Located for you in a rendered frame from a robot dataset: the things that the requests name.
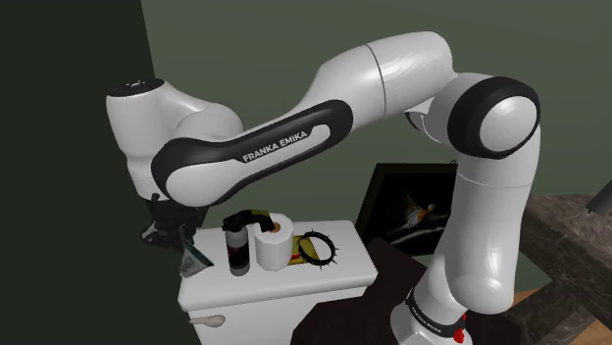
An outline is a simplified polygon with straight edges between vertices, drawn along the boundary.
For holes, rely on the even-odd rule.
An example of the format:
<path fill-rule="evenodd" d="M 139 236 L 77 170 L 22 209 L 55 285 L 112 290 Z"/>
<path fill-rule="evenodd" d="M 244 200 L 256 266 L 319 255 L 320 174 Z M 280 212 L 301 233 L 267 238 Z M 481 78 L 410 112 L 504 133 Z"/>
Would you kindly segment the green packet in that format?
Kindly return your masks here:
<path fill-rule="evenodd" d="M 194 246 L 193 241 L 188 239 L 183 228 L 179 231 L 179 237 L 183 246 L 181 263 L 178 268 L 181 277 L 192 277 L 215 265 Z"/>

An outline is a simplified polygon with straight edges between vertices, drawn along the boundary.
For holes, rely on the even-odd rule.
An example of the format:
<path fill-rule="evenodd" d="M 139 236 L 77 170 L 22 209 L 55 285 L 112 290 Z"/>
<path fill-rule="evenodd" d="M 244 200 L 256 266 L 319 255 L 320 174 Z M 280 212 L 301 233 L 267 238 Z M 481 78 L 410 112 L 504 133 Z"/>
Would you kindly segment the black spray bottle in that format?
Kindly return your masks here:
<path fill-rule="evenodd" d="M 250 270 L 249 235 L 247 226 L 259 224 L 264 232 L 276 228 L 270 213 L 261 210 L 242 210 L 223 220 L 229 271 L 234 276 L 243 276 Z"/>

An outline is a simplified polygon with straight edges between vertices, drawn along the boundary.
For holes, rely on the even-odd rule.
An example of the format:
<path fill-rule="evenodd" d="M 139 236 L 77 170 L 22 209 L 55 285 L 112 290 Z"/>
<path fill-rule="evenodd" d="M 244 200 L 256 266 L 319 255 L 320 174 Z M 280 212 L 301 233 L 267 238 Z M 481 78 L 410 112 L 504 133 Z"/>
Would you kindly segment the white toilet paper roll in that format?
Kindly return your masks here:
<path fill-rule="evenodd" d="M 283 214 L 270 213 L 270 218 L 275 226 L 270 231 L 254 224 L 256 260 L 262 269 L 278 271 L 291 260 L 294 228 L 291 219 Z"/>

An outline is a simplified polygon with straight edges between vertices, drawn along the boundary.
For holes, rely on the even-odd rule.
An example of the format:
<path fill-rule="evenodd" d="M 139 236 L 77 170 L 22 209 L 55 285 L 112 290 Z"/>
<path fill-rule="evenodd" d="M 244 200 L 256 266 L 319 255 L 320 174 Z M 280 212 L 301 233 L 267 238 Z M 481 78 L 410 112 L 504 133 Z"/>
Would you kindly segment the yellow and red flat card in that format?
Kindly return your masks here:
<path fill-rule="evenodd" d="M 288 262 L 291 265 L 306 264 L 306 260 L 301 256 L 298 245 L 301 245 L 302 251 L 309 257 L 319 260 L 320 257 L 310 238 L 301 239 L 301 235 L 294 235 L 292 238 L 292 255 Z"/>

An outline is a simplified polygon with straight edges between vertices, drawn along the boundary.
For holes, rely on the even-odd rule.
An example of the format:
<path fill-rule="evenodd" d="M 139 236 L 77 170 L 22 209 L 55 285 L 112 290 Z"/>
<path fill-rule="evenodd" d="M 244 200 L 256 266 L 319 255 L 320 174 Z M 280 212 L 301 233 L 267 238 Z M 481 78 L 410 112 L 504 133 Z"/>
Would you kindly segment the dark robot stand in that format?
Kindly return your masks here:
<path fill-rule="evenodd" d="M 398 345 L 392 327 L 416 323 L 405 300 L 414 293 L 418 308 L 443 324 L 463 320 L 465 340 L 450 345 L 521 345 L 520 327 L 503 316 L 485 316 L 462 305 L 449 290 L 444 260 L 425 268 L 380 238 L 367 246 L 378 275 L 356 298 L 317 304 L 292 332 L 290 345 Z"/>

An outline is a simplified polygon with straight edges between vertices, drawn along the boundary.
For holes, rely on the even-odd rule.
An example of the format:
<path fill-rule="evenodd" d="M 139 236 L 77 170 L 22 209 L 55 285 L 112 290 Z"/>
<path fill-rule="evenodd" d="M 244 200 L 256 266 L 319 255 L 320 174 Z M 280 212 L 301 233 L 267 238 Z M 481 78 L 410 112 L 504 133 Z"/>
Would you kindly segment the black framed fish picture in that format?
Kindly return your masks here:
<path fill-rule="evenodd" d="M 409 256 L 430 255 L 450 216 L 457 164 L 379 163 L 355 227 L 362 242 L 380 238 Z"/>

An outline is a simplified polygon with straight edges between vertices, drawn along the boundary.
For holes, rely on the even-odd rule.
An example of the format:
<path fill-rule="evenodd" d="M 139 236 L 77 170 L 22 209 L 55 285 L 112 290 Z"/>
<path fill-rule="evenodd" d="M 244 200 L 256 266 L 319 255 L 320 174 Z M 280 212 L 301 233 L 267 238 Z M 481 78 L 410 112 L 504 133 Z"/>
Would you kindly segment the dark marble counter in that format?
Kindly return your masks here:
<path fill-rule="evenodd" d="M 589 194 L 532 196 L 520 250 L 551 281 L 520 292 L 503 316 L 520 345 L 612 345 L 612 212 L 590 214 Z"/>

